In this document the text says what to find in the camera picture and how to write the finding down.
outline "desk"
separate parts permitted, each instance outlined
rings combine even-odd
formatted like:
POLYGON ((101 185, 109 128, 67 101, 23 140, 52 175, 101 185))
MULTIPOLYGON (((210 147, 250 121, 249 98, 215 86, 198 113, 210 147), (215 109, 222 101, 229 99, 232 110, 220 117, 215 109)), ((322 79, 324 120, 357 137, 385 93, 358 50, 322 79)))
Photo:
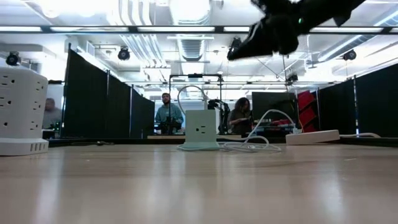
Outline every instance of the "desk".
POLYGON ((8 224, 395 223, 398 149, 71 146, 0 157, 8 224))
MULTIPOLYGON (((229 138, 241 138, 240 135, 227 135, 229 138)), ((148 139, 185 139, 185 135, 153 135, 148 136, 148 139)))

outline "computer screen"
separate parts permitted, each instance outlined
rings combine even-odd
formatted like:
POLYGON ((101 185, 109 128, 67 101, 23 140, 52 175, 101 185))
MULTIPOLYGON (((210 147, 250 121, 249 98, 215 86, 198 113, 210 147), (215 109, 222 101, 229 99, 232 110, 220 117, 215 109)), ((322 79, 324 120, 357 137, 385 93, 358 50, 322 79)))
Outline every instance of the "computer screen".
MULTIPOLYGON (((261 119, 262 115, 270 109, 280 110, 287 113, 297 124, 297 104, 294 93, 252 93, 253 120, 261 119)), ((271 119, 274 121, 287 118, 280 113, 269 113, 265 119, 271 119)))

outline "man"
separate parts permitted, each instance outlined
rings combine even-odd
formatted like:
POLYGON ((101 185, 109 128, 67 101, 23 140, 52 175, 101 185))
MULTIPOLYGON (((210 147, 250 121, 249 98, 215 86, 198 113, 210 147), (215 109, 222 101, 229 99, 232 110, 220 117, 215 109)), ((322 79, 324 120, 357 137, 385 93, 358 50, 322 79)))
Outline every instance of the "man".
POLYGON ((61 122, 62 110, 55 107, 53 98, 45 100, 43 128, 49 129, 55 127, 57 122, 61 122))
POLYGON ((169 117, 169 109, 170 109, 172 121, 182 124, 184 122, 184 118, 181 114, 181 110, 178 106, 170 102, 170 94, 163 93, 162 101, 163 105, 157 110, 155 121, 158 123, 166 122, 169 117))

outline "security camera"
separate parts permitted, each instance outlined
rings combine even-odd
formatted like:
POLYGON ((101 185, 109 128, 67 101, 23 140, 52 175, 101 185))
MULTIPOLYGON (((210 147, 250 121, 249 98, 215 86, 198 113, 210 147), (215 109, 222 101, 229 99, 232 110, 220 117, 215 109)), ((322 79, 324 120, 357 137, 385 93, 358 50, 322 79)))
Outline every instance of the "security camera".
POLYGON ((21 58, 19 57, 19 52, 10 52, 6 59, 6 64, 10 66, 18 66, 21 64, 21 58))
POLYGON ((120 48, 120 51, 118 53, 118 59, 120 59, 120 60, 129 60, 130 59, 130 53, 129 53, 128 47, 120 48))
POLYGON ((343 54, 344 60, 354 60, 356 59, 356 52, 354 50, 350 50, 349 52, 343 54))

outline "long hair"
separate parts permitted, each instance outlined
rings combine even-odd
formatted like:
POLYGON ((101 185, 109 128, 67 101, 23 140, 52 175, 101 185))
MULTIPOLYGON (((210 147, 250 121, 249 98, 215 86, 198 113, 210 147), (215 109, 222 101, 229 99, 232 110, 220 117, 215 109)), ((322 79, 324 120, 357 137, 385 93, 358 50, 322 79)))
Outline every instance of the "long hair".
POLYGON ((237 102, 235 103, 235 109, 242 112, 250 111, 250 101, 246 97, 238 99, 237 102), (246 102, 249 104, 249 106, 246 111, 243 111, 243 107, 246 104, 246 102))

